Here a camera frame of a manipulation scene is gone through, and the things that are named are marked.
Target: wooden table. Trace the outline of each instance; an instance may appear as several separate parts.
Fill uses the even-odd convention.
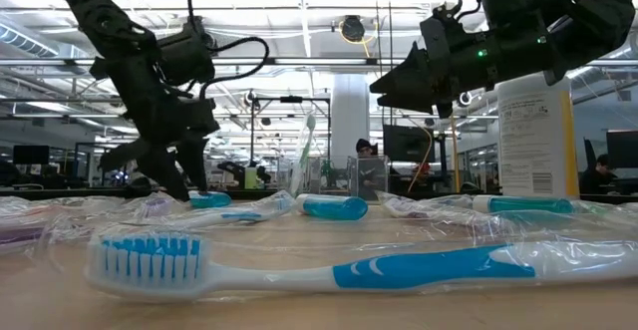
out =
[[[439,226],[387,219],[372,207],[359,223],[290,214],[215,228],[214,260],[255,268],[302,268],[397,251],[467,246]],[[406,243],[417,245],[407,247]],[[386,244],[365,246],[365,244]],[[219,292],[189,304],[129,303],[89,288],[84,244],[51,247],[51,265],[23,253],[0,257],[1,329],[635,329],[638,282],[460,290],[438,294]]]

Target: toothbrush handle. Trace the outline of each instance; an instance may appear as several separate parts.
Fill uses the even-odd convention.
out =
[[[507,245],[425,254],[378,256],[333,267],[342,289],[399,290],[463,279],[534,278],[534,268],[495,261],[490,254]]]

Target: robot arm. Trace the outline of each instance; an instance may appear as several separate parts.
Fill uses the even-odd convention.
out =
[[[137,160],[142,173],[165,186],[175,198],[187,200],[177,160],[200,190],[206,190],[202,153],[203,138],[219,129],[212,116],[212,100],[185,99],[176,86],[214,77],[213,40],[205,34],[200,18],[189,17],[176,35],[156,40],[154,33],[133,22],[111,0],[66,0],[102,57],[91,73],[111,78],[127,107],[140,137],[105,154],[104,170]],[[166,148],[175,146],[176,155]]]
[[[370,86],[380,106],[452,113],[452,101],[477,88],[543,71],[548,84],[625,42],[633,0],[477,0],[489,30],[466,33],[458,10],[440,7],[421,23],[427,50]]]

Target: person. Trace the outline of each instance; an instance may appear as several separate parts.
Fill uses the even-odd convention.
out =
[[[357,178],[359,184],[359,197],[365,200],[377,200],[375,178],[379,172],[379,167],[383,169],[383,161],[375,159],[378,155],[378,148],[369,141],[360,139],[355,145],[358,156]]]
[[[602,155],[596,160],[596,167],[588,168],[580,177],[581,194],[606,194],[603,186],[611,183],[616,175],[609,168],[609,155]]]

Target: ceiling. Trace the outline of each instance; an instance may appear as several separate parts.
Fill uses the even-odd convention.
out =
[[[278,58],[383,58],[394,64],[401,62],[415,41],[420,42],[419,23],[430,16],[431,10],[443,2],[454,4],[456,0],[193,0],[195,14],[204,19],[204,25],[220,45],[245,36],[260,36],[270,46],[271,56]],[[153,30],[159,37],[178,32],[187,15],[186,0],[115,0],[135,22]],[[464,0],[464,10],[475,8],[475,0]],[[360,16],[366,27],[366,43],[350,44],[338,32],[346,15]],[[77,22],[64,0],[0,0],[0,25],[8,24],[24,32],[34,40],[49,45],[76,46],[73,55],[92,58],[96,51],[86,36],[78,31]],[[484,15],[478,12],[464,18],[464,27],[479,30],[485,27]],[[223,57],[261,57],[260,45],[245,45],[224,52]],[[14,46],[0,43],[0,58],[33,58]],[[218,75],[247,71],[249,67],[218,66]],[[348,72],[343,68],[306,66],[268,66],[256,76],[226,82],[208,89],[207,96],[217,103],[215,117],[222,129],[214,135],[218,153],[245,156],[249,142],[248,108],[244,96],[252,90],[259,97],[303,96],[329,98],[336,72]],[[73,73],[68,69],[53,67],[13,67],[0,70],[0,97],[5,98],[88,98],[107,100],[116,97],[117,91],[110,81],[96,83],[87,74]],[[370,82],[378,73],[368,73]],[[459,110],[460,114],[495,115],[495,99],[475,92],[475,104]],[[377,107],[371,96],[371,132],[379,137],[384,122],[380,118],[390,113]],[[324,103],[317,103],[327,113]],[[258,125],[261,156],[290,154],[296,143],[302,119],[276,117],[301,115],[308,112],[310,104],[291,105],[273,102],[262,111],[273,115],[270,126]],[[12,106],[12,113],[73,113],[119,115],[123,105],[110,103],[84,104],[20,104]],[[231,119],[230,115],[240,115]],[[316,140],[315,154],[325,153],[327,147],[327,120],[318,112],[318,132],[324,133]],[[120,119],[79,118],[78,122],[97,134],[125,139],[134,137],[135,129]],[[398,124],[423,123],[423,119],[400,119]],[[478,120],[462,125],[461,132],[481,132],[491,120]],[[447,121],[438,122],[435,129],[447,131]]]

